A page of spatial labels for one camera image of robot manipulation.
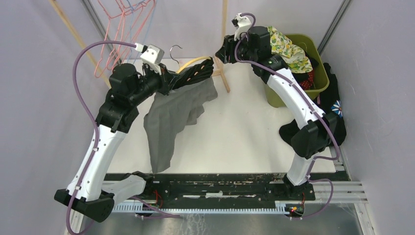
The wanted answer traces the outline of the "grey pleated skirt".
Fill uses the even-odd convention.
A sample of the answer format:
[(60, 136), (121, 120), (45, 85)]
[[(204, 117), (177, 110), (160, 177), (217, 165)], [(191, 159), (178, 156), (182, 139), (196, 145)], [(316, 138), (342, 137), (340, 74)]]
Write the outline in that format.
[(168, 95), (155, 94), (143, 119), (153, 173), (170, 167), (176, 136), (187, 126), (197, 124), (205, 111), (204, 104), (218, 97), (212, 79), (213, 64), (210, 58), (183, 69)]

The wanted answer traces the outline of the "black skirt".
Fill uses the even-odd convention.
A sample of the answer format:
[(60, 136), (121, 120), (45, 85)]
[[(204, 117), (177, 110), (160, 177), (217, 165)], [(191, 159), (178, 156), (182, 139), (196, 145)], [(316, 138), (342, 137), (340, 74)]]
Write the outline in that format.
[(300, 73), (308, 73), (310, 71), (315, 71), (315, 69), (320, 65), (320, 62), (314, 57), (310, 56), (306, 51), (304, 52), (304, 59), (300, 59), (299, 62), (295, 62), (292, 65), (292, 73), (297, 82), (299, 82), (298, 75)]

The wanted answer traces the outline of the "yellow lemon print garment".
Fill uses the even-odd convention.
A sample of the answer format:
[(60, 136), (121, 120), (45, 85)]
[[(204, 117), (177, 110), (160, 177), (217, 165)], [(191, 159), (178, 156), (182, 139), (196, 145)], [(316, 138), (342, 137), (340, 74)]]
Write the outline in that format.
[(292, 65), (304, 59), (304, 50), (293, 44), (293, 42), (284, 34), (279, 32), (275, 27), (268, 26), (267, 30), (270, 35), (271, 53), (282, 57), (292, 72)]

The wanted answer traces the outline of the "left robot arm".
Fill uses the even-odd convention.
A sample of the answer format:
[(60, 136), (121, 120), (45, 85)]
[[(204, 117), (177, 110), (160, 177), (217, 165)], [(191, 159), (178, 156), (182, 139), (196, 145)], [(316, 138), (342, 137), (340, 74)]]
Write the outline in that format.
[(65, 189), (56, 191), (56, 201), (95, 222), (103, 222), (125, 200), (153, 195), (154, 186), (147, 182), (148, 177), (137, 173), (127, 173), (109, 186), (103, 183), (118, 147), (139, 115), (138, 106), (156, 92), (168, 94), (180, 78), (164, 64), (160, 68), (161, 72), (156, 72), (149, 64), (143, 64), (141, 74), (133, 64), (125, 63), (113, 69), (111, 88), (97, 117), (92, 119), (91, 144), (74, 179)]

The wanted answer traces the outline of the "yellow hanger with metal hook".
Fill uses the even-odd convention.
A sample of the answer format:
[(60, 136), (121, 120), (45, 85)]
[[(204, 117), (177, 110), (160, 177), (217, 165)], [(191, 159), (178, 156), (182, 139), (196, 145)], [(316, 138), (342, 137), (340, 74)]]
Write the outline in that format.
[(170, 50), (169, 50), (169, 56), (170, 56), (170, 58), (171, 58), (173, 61), (175, 61), (175, 62), (179, 65), (179, 69), (176, 71), (176, 73), (177, 73), (177, 74), (181, 73), (184, 69), (186, 69), (187, 67), (189, 67), (190, 65), (192, 65), (192, 64), (194, 64), (194, 63), (196, 63), (196, 62), (198, 62), (198, 61), (202, 61), (202, 60), (213, 60), (213, 58), (212, 58), (212, 57), (210, 57), (210, 56), (200, 56), (200, 57), (197, 57), (197, 58), (191, 59), (190, 61), (188, 61), (188, 62), (186, 62), (185, 64), (181, 65), (181, 64), (180, 64), (180, 62), (179, 62), (179, 60), (175, 59), (175, 58), (172, 56), (172, 50), (173, 50), (173, 48), (174, 48), (174, 47), (178, 47), (178, 48), (180, 48), (180, 49), (182, 49), (182, 47), (181, 47), (181, 46), (179, 46), (179, 45), (173, 45), (173, 46), (170, 48)]

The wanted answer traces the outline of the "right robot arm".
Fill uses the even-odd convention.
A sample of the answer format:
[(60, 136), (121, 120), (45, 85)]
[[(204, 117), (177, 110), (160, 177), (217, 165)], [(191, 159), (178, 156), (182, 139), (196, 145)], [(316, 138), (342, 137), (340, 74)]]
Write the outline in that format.
[(336, 114), (324, 112), (300, 87), (287, 63), (272, 52), (270, 34), (263, 26), (226, 35), (215, 55), (224, 64), (251, 64), (255, 75), (278, 94), (294, 116), (299, 130), (291, 138), (295, 154), (284, 175), (282, 192), (289, 200), (297, 199), (311, 182), (310, 172), (315, 160), (322, 158), (318, 153), (332, 143), (337, 154), (331, 160), (337, 160), (340, 155), (334, 137)]

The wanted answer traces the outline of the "red polka dot skirt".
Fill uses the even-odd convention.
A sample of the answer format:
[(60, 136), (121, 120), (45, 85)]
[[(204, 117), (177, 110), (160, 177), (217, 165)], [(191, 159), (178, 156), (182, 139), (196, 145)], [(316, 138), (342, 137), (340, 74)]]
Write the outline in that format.
[(314, 71), (310, 71), (308, 73), (300, 73), (298, 75), (299, 78), (299, 85), (304, 89), (304, 90), (309, 90), (313, 87), (314, 85)]

